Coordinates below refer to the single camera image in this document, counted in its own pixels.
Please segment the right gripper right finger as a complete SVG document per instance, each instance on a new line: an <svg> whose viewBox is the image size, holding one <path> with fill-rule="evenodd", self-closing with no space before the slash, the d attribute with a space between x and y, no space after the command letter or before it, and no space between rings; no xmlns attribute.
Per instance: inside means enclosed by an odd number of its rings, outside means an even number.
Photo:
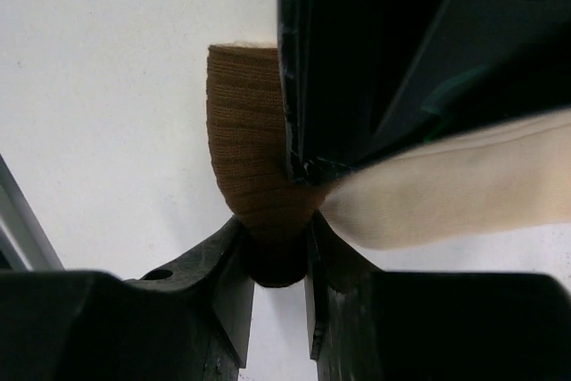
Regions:
<svg viewBox="0 0 571 381"><path fill-rule="evenodd" d="M385 271L320 214L306 237L319 379L569 379L570 296L554 278Z"/></svg>

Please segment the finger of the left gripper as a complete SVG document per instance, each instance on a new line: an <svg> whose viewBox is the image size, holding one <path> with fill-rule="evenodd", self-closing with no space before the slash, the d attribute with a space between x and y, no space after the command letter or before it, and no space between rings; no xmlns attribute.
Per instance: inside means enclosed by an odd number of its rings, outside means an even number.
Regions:
<svg viewBox="0 0 571 381"><path fill-rule="evenodd" d="M570 105L570 0L277 0L288 175Z"/></svg>

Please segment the cream and brown striped sock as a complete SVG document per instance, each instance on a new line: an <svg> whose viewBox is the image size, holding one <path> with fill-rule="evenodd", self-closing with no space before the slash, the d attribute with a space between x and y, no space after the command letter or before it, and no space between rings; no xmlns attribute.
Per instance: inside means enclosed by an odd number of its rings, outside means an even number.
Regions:
<svg viewBox="0 0 571 381"><path fill-rule="evenodd" d="M420 145L309 185L288 175L275 46L211 45L205 85L211 166L248 231L244 268L261 286L306 276L305 231L316 215L372 250L570 220L568 109Z"/></svg>

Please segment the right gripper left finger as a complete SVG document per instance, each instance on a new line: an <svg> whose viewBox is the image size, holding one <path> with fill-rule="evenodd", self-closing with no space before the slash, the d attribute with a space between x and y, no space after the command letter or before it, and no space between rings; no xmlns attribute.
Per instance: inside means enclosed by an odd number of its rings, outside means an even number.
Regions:
<svg viewBox="0 0 571 381"><path fill-rule="evenodd" d="M2 379L237 379L253 304L241 258L245 236L230 219L139 279L3 272Z"/></svg>

